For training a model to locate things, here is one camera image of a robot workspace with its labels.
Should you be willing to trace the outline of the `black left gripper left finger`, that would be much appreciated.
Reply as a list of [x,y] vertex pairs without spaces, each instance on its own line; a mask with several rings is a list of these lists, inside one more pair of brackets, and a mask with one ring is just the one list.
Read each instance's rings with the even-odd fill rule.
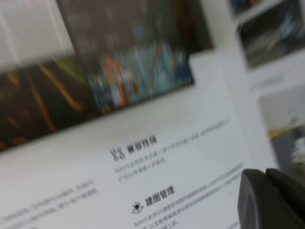
[[237,209],[242,229],[289,228],[290,219],[283,202],[260,170],[242,172]]

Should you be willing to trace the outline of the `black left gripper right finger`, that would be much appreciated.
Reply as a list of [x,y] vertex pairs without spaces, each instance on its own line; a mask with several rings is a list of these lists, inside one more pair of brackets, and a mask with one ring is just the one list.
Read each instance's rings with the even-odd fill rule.
[[268,168],[265,174],[282,197],[286,215],[293,221],[289,223],[288,229],[295,229],[296,226],[304,229],[305,187],[293,177],[275,168]]

